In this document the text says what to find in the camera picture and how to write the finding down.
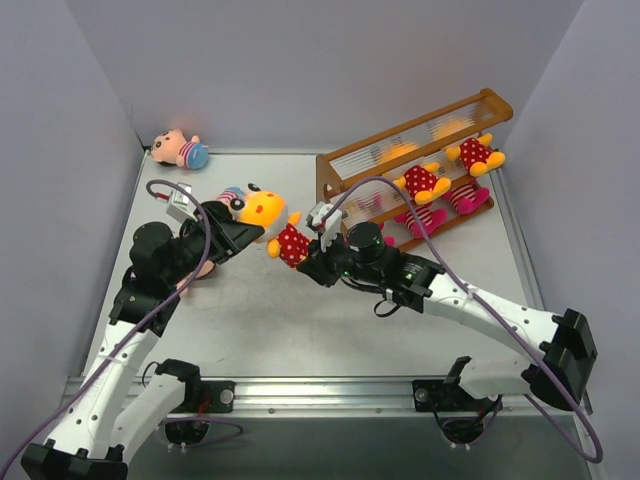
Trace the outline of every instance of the black bracket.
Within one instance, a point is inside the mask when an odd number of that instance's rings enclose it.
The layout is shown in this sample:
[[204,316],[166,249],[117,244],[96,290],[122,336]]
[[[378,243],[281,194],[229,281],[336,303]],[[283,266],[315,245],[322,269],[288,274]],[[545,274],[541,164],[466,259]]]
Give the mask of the black bracket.
[[413,404],[417,412],[481,412],[493,403],[477,400],[460,388],[460,374],[471,357],[459,357],[445,378],[414,380]]
[[[580,403],[587,388],[598,351],[593,341],[589,323],[584,315],[567,309],[563,316],[554,315],[558,324],[551,342],[543,342],[544,363],[566,387],[576,403]],[[539,367],[531,365],[522,372],[533,393],[540,400],[560,410],[572,410],[558,389]]]

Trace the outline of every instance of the striped plush toy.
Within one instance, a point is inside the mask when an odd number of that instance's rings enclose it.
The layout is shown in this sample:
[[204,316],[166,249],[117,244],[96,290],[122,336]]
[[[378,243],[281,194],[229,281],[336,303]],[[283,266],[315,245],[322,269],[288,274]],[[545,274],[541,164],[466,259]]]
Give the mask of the striped plush toy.
[[[428,235],[442,225],[447,220],[447,211],[443,208],[438,208],[437,210],[431,210],[429,205],[420,205],[416,207],[416,212],[418,212],[418,218]],[[404,223],[405,227],[411,232],[415,238],[422,238],[422,233],[420,232],[420,227],[416,223],[410,212],[403,213],[402,215],[398,215],[394,219],[398,223]]]
[[445,193],[442,198],[451,203],[458,215],[468,215],[489,200],[490,192],[486,187],[478,187],[475,180]]

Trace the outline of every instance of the wire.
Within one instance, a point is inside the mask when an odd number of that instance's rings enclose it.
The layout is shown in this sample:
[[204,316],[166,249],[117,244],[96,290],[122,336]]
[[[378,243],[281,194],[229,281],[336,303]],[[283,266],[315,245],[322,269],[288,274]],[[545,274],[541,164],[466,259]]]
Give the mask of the wire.
[[[438,417],[438,413],[435,410],[433,411],[433,416],[436,419],[438,427],[442,430],[442,433],[447,437],[448,440],[451,440],[456,445],[477,445],[482,438],[484,438],[495,422],[495,418],[498,415],[498,411],[500,410],[500,406],[502,405],[502,395],[498,395],[498,398],[487,408],[484,412],[478,415],[475,418],[449,418],[444,421],[441,421]],[[466,440],[466,436],[473,433],[473,430],[478,427],[482,421],[489,415],[493,413],[491,418],[489,419],[489,423],[483,428],[480,435],[475,437],[471,441]]]
[[407,204],[407,207],[409,208],[411,215],[415,219],[416,225],[418,226],[418,229],[420,230],[420,233],[422,234],[422,237],[424,238],[425,243],[429,247],[429,250],[431,250],[431,252],[433,253],[433,256],[435,257],[436,261],[440,263],[440,265],[442,265],[442,268],[444,268],[446,273],[452,278],[455,284],[458,285],[458,288],[460,288],[460,290],[465,292],[467,295],[471,295],[471,297],[477,303],[479,303],[482,306],[482,308],[484,308],[493,318],[495,318],[496,321],[509,333],[509,335],[511,335],[511,337],[518,343],[518,345],[527,353],[527,355],[531,357],[533,362],[536,363],[538,367],[540,367],[540,370],[542,370],[542,372],[549,378],[553,386],[558,390],[558,392],[560,392],[560,394],[565,399],[567,404],[571,407],[571,409],[574,411],[576,416],[580,419],[580,422],[582,423],[582,425],[584,425],[584,428],[587,431],[589,437],[591,438],[591,442],[593,443],[593,448],[595,450],[595,453],[593,455],[588,454],[575,439],[571,438],[569,433],[565,431],[565,429],[558,423],[558,421],[555,420],[551,415],[549,415],[542,408],[542,406],[536,400],[534,400],[530,395],[525,395],[525,398],[529,400],[529,402],[531,402],[531,404],[539,412],[542,413],[542,415],[551,423],[551,425],[553,425],[553,427],[560,433],[560,435],[562,435],[565,438],[565,440],[567,440],[567,442],[578,453],[578,455],[580,455],[586,461],[591,463],[602,462],[602,459],[604,457],[602,443],[598,438],[598,434],[595,431],[595,428],[587,418],[586,414],[580,409],[580,406],[578,405],[578,403],[573,399],[571,394],[567,391],[566,387],[562,384],[562,382],[558,379],[558,377],[553,373],[553,371],[547,366],[546,363],[544,363],[544,360],[542,359],[542,357],[531,346],[529,346],[529,344],[527,344],[527,342],[518,333],[516,333],[516,331],[514,331],[509,327],[509,324],[502,317],[502,315],[500,315],[500,313],[495,308],[493,308],[491,304],[487,302],[484,298],[482,298],[480,295],[478,295],[475,292],[470,292],[468,286],[465,285],[464,281],[455,274],[455,272],[451,269],[451,267],[445,261],[445,259],[442,258],[442,256],[440,255],[440,252],[436,250],[436,247],[433,244],[433,240],[431,240],[431,238],[429,237],[429,234],[425,230],[424,225],[420,221],[418,212],[416,212],[416,209],[412,205],[411,200],[407,197],[405,192],[400,190],[398,186],[396,186],[391,180],[387,178],[384,178],[384,177],[364,178],[359,182],[357,182],[355,185],[353,185],[351,188],[349,188],[349,190],[347,190],[345,194],[340,197],[340,199],[333,205],[333,207],[323,217],[323,221],[325,221],[331,215],[333,215],[333,213],[338,208],[340,208],[340,205],[342,205],[356,189],[360,188],[365,183],[374,182],[374,181],[386,183],[402,197],[404,202]]
[[[212,438],[211,440],[207,440],[204,442],[200,442],[200,443],[193,443],[193,444],[188,444],[188,445],[184,445],[184,448],[200,448],[200,447],[209,447],[211,445],[215,445],[218,443],[222,443],[222,442],[226,442],[229,440],[233,440],[234,438],[238,438],[240,435],[242,435],[244,433],[244,427],[242,425],[240,425],[239,423],[236,422],[231,422],[229,420],[223,420],[221,418],[207,418],[207,417],[182,417],[182,418],[167,418],[165,420],[162,421],[162,423],[160,424],[161,426],[164,425],[168,425],[171,423],[182,423],[182,422],[205,422],[205,423],[215,423],[218,425],[227,425],[229,427],[233,427],[235,428],[237,431],[233,432],[233,433],[229,433],[227,435],[221,435],[219,437],[216,438]],[[168,443],[169,445],[177,445],[174,443],[169,442],[169,440],[165,437],[163,438],[163,435],[160,433],[160,429],[156,430],[156,438],[158,439],[158,441],[162,442],[162,443]]]
[[383,303],[387,303],[386,300],[380,300],[378,303],[376,303],[373,306],[373,313],[375,314],[376,317],[378,318],[387,318],[390,317],[391,315],[393,315],[394,313],[396,313],[398,310],[400,310],[400,306],[401,305],[394,305],[389,311],[384,312],[384,313],[378,313],[378,308],[380,308],[380,305],[382,305]]
[[187,190],[182,188],[181,186],[169,182],[167,180],[151,180],[147,183],[147,192],[153,197],[162,197],[163,194],[156,193],[151,188],[153,185],[165,185],[169,188],[173,188],[178,190],[184,196],[186,196],[189,200],[193,202],[196,209],[202,216],[202,221],[204,222],[204,234],[205,234],[205,244],[204,251],[202,252],[202,256],[200,257],[200,262],[198,266],[193,270],[193,273],[189,276],[186,282],[184,282],[176,291],[174,291],[171,295],[169,295],[162,303],[157,305],[153,310],[147,313],[142,320],[140,320],[130,331],[127,333],[124,338],[118,342],[115,348],[111,351],[107,358],[96,368],[96,370],[91,374],[88,378],[85,379],[84,383],[80,386],[78,391],[73,395],[69,400],[64,402],[60,407],[58,407],[51,415],[49,415],[40,425],[33,429],[33,431],[27,435],[27,437],[20,442],[20,444],[16,447],[16,449],[11,452],[7,461],[2,466],[2,470],[0,470],[0,480],[3,480],[13,465],[13,462],[20,456],[22,451],[40,434],[51,425],[58,417],[66,413],[69,408],[76,403],[91,386],[95,383],[95,381],[105,372],[105,370],[109,367],[111,363],[111,358],[116,358],[118,353],[129,343],[129,341],[138,333],[142,328],[145,327],[147,323],[149,323],[162,309],[164,309],[169,303],[173,302],[173,300],[182,293],[183,290],[189,287],[191,283],[195,280],[196,275],[202,268],[202,266],[207,261],[207,257],[209,256],[209,246],[211,245],[211,225],[209,223],[209,218],[207,217],[207,213],[200,205],[198,200]]
[[142,386],[143,386],[144,388],[147,388],[147,384],[146,384],[146,382],[144,381],[144,379],[146,378],[146,376],[147,376],[147,372],[148,372],[148,371],[149,371],[149,369],[151,368],[151,365],[153,365],[154,363],[155,363],[156,367],[159,367],[159,366],[160,366],[160,364],[154,360],[153,362],[149,362],[149,364],[148,364],[146,367],[144,367],[144,372],[142,372]]

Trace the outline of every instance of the yellow plush toy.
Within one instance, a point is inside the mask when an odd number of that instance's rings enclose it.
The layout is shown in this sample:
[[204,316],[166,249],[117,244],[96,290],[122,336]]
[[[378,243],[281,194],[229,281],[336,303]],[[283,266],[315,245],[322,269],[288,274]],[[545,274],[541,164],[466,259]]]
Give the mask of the yellow plush toy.
[[238,221],[264,228],[265,233],[256,242],[267,243],[271,258],[280,257],[292,268],[307,258],[311,240],[295,227],[300,212],[289,215],[287,202],[280,195],[250,183],[245,198],[231,200],[229,209]]

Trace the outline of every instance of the stuffed animal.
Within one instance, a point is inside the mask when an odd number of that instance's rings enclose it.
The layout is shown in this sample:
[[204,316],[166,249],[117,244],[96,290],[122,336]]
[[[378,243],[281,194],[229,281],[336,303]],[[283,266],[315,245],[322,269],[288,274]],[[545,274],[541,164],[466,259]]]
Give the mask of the stuffed animal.
[[200,137],[194,135],[187,142],[182,130],[175,129],[156,137],[151,145],[151,157],[163,165],[198,170],[207,164],[209,152],[200,143]]
[[[427,231],[427,235],[431,235],[436,228],[447,221],[447,211],[444,208],[431,210],[429,205],[420,205],[416,208],[416,212],[418,212],[418,218],[420,219],[420,223],[422,223],[424,229]],[[414,238],[422,238],[420,227],[413,218],[413,215],[411,215],[411,212],[398,215],[394,220],[398,223],[403,223]]]
[[229,208],[239,222],[264,228],[265,233],[256,242],[267,244],[267,254],[271,258],[280,257],[295,268],[309,255],[311,240],[296,228],[300,212],[289,215],[287,202],[280,195],[262,191],[250,183],[245,198],[234,198]]
[[[380,163],[390,162],[416,148],[418,145],[414,143],[391,145],[380,156]],[[437,162],[428,165],[415,165],[406,170],[401,177],[396,178],[393,183],[400,188],[406,188],[418,205],[426,205],[447,193],[451,188],[451,180],[446,177],[438,178],[434,175],[439,168],[440,164]]]
[[489,148],[492,135],[487,133],[478,138],[467,138],[460,145],[446,149],[449,160],[460,158],[464,168],[472,177],[479,177],[502,166],[505,155]]
[[487,187],[478,187],[476,180],[473,179],[445,193],[442,198],[451,203],[458,215],[469,215],[489,200],[490,195],[491,192]]

